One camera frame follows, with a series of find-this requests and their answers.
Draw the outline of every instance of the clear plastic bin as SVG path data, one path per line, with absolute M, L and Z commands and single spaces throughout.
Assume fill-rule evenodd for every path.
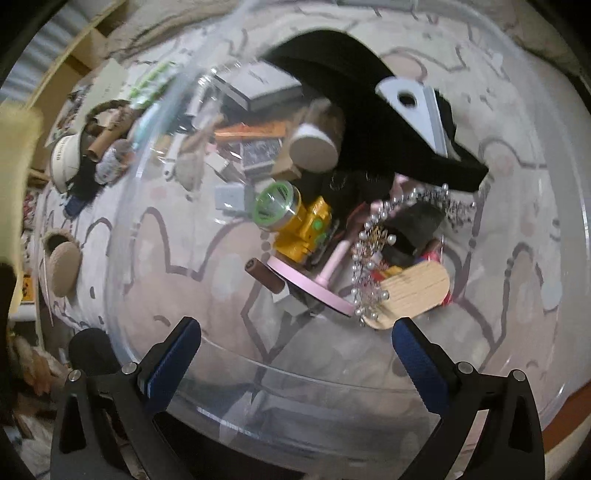
M 273 309 L 270 293 L 243 271 L 249 257 L 268 257 L 272 239 L 215 209 L 221 180 L 203 161 L 205 145 L 184 162 L 184 185 L 165 178 L 166 154 L 157 154 L 187 109 L 200 127 L 214 121 L 225 99 L 203 88 L 212 69 L 248 64 L 320 27 L 346 30 L 394 73 L 440 89 L 457 139 L 490 167 L 474 225 L 441 230 L 454 303 L 415 321 L 456 362 L 498 375 L 524 370 L 548 425 L 588 375 L 589 177 L 521 51 L 447 0 L 244 2 L 208 27 L 150 120 L 119 205 L 106 288 L 119 359 L 141 359 L 193 316 L 203 342 L 170 412 L 232 448 L 304 472 L 397 478 L 437 424 L 389 332 L 327 310 L 291 318 Z M 464 451 L 473 445 L 469 438 Z

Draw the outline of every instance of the yellow toy piece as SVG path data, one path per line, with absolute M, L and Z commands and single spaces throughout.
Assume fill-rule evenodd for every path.
M 306 208 L 300 192 L 287 181 L 276 181 L 256 200 L 255 223 L 278 232 L 273 247 L 298 264 L 306 261 L 327 237 L 332 214 L 322 197 Z

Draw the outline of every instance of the brown tube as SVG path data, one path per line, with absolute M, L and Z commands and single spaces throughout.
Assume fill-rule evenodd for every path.
M 271 269 L 258 258 L 251 258 L 246 262 L 244 270 L 263 287 L 271 290 L 271 292 L 275 294 L 279 293 L 285 287 L 283 279 L 271 271 Z

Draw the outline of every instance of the round beige object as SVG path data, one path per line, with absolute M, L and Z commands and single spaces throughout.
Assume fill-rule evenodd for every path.
M 56 297 L 65 297 L 76 285 L 82 252 L 72 242 L 58 245 L 47 263 L 47 282 Z

